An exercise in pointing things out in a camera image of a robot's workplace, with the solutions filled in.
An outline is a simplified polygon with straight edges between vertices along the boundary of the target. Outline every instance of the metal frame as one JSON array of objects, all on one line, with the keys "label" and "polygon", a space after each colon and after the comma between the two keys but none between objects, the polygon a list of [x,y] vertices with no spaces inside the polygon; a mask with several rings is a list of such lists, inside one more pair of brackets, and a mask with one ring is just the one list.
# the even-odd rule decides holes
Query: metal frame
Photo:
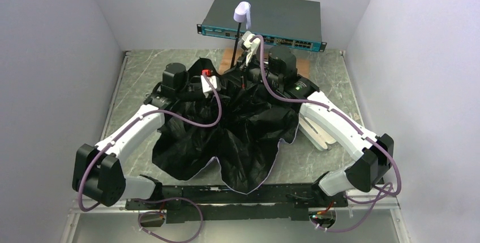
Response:
[{"label": "metal frame", "polygon": [[[118,87],[119,87],[120,82],[121,82],[122,77],[123,77],[125,64],[128,61],[128,54],[129,54],[129,52],[125,52],[125,57],[123,59],[123,63],[122,63],[122,66],[121,66],[121,72],[119,74],[119,77],[118,77],[118,80],[117,80],[117,85],[116,85],[114,93],[112,95],[112,101],[110,102],[110,108],[109,108],[108,113],[107,113],[107,117],[106,117],[106,120],[105,120],[105,125],[104,125],[104,129],[103,129],[103,132],[102,132],[101,139],[105,138],[105,135],[106,135],[106,129],[107,129],[107,126],[108,126],[108,122],[110,121],[110,116],[112,114],[112,109],[113,109],[113,106],[114,106],[115,98],[117,97]],[[342,55],[342,57],[344,59],[344,66],[345,66],[345,69],[346,69],[345,58],[344,58],[343,55]],[[355,95],[354,95],[354,99],[355,99],[355,104],[358,107],[357,98],[355,97]],[[360,116],[361,124],[364,125],[362,115],[360,113],[359,113],[359,116]],[[372,189],[372,191],[370,191],[369,193],[364,193],[364,192],[361,192],[359,190],[349,190],[349,191],[347,191],[348,196],[350,196],[351,198],[353,198],[355,200],[358,200],[358,201],[372,200],[376,197],[377,194],[378,194],[378,191],[375,190],[375,189]],[[95,208],[94,210],[92,210],[90,212],[82,212],[80,210],[80,208],[78,207],[76,199],[73,200],[73,202],[74,202],[74,206],[70,209],[70,212],[67,215],[67,221],[66,221],[66,224],[65,224],[65,228],[63,230],[61,240],[60,240],[61,243],[72,243],[73,242],[76,227],[78,226],[78,221],[80,219],[81,214],[139,214],[141,212],[146,212],[147,211],[147,210],[144,210],[144,211],[143,210],[126,210],[125,205],[126,205],[127,201],[123,200],[123,201],[117,202],[116,204],[114,204],[113,206],[110,206],[110,207],[106,207],[104,205],[99,205],[97,208]],[[89,207],[89,206],[95,204],[96,201],[94,201],[92,199],[84,199],[83,203],[86,207]],[[265,205],[265,206],[272,205],[272,203],[257,203],[257,204]],[[335,210],[349,210],[350,211],[350,216],[353,216],[353,211],[368,210],[371,206],[370,204],[356,204],[356,203],[352,203],[350,201],[348,202],[348,204],[349,205],[347,207],[335,207]],[[225,206],[227,204],[208,204],[208,205]],[[308,210],[310,212],[314,212],[314,211],[325,210],[325,208],[324,207],[312,207],[312,208],[308,208]],[[401,213],[401,208],[400,208],[400,205],[398,203],[398,199],[396,197],[385,197],[385,198],[383,198],[382,200],[380,200],[376,203],[376,205],[374,207],[374,210],[390,210],[390,213],[392,215],[392,221],[393,221],[393,224],[395,226],[395,230],[396,230],[399,242],[401,242],[401,243],[404,243],[404,242],[405,243],[410,243],[411,242],[411,238],[408,234],[408,230],[406,228],[405,221],[404,221],[402,213]]]}]

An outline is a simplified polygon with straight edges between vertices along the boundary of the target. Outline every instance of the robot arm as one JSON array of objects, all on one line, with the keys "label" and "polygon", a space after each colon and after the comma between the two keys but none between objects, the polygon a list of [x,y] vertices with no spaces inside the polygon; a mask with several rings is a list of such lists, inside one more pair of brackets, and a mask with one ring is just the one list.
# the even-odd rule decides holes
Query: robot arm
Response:
[{"label": "robot arm", "polygon": [[372,146],[366,138],[381,145],[390,155],[393,154],[392,138],[387,134],[378,137],[372,131],[365,129],[330,102],[321,91],[312,93],[308,99],[325,103],[329,109],[312,103],[303,103],[300,114],[311,119],[333,136],[354,160],[346,167],[323,174],[316,184],[327,196],[350,189],[370,191],[390,168],[390,163],[383,153]]},{"label": "robot arm", "polygon": [[220,99],[216,92],[220,90],[218,77],[209,76],[209,69],[203,71],[201,82],[187,88],[185,66],[178,63],[167,65],[163,82],[153,89],[144,105],[125,124],[95,146],[84,144],[77,150],[72,188],[106,206],[120,199],[149,199],[152,194],[158,194],[158,181],[147,176],[125,176],[122,166],[141,142],[161,128],[168,118],[181,118],[171,112],[175,111],[179,101],[195,101],[215,94],[219,111],[214,123],[203,125],[181,119],[203,127],[218,123],[221,114]]},{"label": "robot arm", "polygon": [[245,50],[247,53],[246,59],[245,59],[245,66],[248,66],[248,64],[252,61],[253,55],[256,54],[256,51],[258,50],[258,47],[260,46],[260,39],[254,39],[250,41],[255,35],[251,33],[250,31],[246,31],[245,34],[242,36],[241,40],[241,45],[242,49]]}]

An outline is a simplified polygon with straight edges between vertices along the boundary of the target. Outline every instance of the red component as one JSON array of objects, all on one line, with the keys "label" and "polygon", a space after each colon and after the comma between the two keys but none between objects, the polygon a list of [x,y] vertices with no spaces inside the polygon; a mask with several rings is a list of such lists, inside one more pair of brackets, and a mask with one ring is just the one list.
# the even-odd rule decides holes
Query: red component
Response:
[{"label": "red component", "polygon": [[210,77],[212,75],[212,71],[210,69],[204,69],[202,70],[202,75]]}]

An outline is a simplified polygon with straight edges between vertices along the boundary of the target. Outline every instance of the black metal bracket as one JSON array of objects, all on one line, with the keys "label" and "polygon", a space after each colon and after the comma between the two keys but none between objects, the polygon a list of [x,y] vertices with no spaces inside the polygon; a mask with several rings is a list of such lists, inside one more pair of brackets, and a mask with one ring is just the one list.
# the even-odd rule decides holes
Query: black metal bracket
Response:
[{"label": "black metal bracket", "polygon": [[[377,137],[376,143],[393,157],[393,139],[388,134]],[[375,146],[365,148],[363,155],[351,167],[345,170],[349,182],[362,192],[370,191],[377,184],[392,163]]]},{"label": "black metal bracket", "polygon": [[[205,220],[290,218],[308,220],[308,208],[346,207],[348,201],[343,193],[328,201],[314,198],[311,184],[262,185],[249,195],[232,191],[225,185],[212,186],[162,186],[162,198],[184,197],[201,204]],[[127,210],[158,210],[160,204],[128,201]],[[195,207],[184,201],[168,201],[169,223],[198,220]]]},{"label": "black metal bracket", "polygon": [[320,52],[324,52],[326,47],[327,47],[327,42],[322,42],[322,44],[320,45]]},{"label": "black metal bracket", "polygon": [[[88,165],[99,153],[97,148],[83,144],[76,152],[72,188],[78,191]],[[115,155],[102,155],[95,163],[85,182],[83,194],[105,206],[114,205],[125,191],[120,160]]]}]

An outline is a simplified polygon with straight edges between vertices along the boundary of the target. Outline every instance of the wrinkled fabric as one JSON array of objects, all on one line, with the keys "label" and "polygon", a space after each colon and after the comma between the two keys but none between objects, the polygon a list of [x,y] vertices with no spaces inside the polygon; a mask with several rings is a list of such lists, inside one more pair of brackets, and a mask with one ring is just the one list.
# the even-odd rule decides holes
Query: wrinkled fabric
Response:
[{"label": "wrinkled fabric", "polygon": [[[208,59],[199,59],[188,70],[200,76],[213,69]],[[248,194],[268,177],[278,153],[278,143],[293,142],[298,126],[299,104],[274,99],[262,84],[242,89],[239,72],[217,75],[222,118],[210,128],[195,127],[171,118],[160,130],[152,162],[178,180],[189,180],[214,158],[220,163],[224,183]],[[216,100],[208,98],[180,103],[178,114],[196,122],[211,123],[218,115]]]}]

